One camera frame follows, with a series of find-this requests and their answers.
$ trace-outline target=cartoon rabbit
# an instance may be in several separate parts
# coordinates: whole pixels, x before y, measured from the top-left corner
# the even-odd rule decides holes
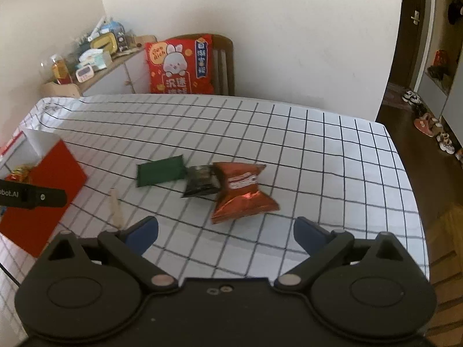
[[[185,70],[187,69],[187,61],[181,54],[182,49],[183,46],[181,44],[175,47],[172,44],[167,46],[167,56],[163,63],[166,76],[172,77],[172,74],[180,74],[181,76],[185,75]]]

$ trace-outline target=plastic bottle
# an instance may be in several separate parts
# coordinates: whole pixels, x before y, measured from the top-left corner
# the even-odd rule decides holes
[[[72,83],[71,76],[69,75],[69,70],[64,59],[58,54],[54,54],[51,59],[53,62],[52,71],[56,81],[59,84]]]

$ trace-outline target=white tablecloth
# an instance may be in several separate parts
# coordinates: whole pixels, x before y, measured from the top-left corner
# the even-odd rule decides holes
[[[179,279],[274,280],[307,257],[293,238],[298,216],[358,238],[393,232],[428,275],[415,198],[381,124],[256,99],[137,94],[42,99],[20,126],[58,133],[89,176],[55,234],[70,229],[92,237],[114,229],[114,187],[127,226],[156,215],[159,238],[144,257]],[[137,164],[180,154],[187,166],[266,164],[259,183],[280,211],[213,225],[215,196],[181,198],[184,180],[135,186]],[[34,260],[0,238],[0,262],[21,281]],[[0,276],[0,311],[22,335],[16,286]]]

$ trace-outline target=black hat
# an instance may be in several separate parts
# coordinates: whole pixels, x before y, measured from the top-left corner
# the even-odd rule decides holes
[[[449,5],[449,23],[454,25],[457,20],[463,17],[463,3],[461,0],[453,0]]]

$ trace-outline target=red pillow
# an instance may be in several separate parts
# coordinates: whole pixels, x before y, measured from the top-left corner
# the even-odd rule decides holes
[[[154,94],[214,94],[212,36],[145,44]]]

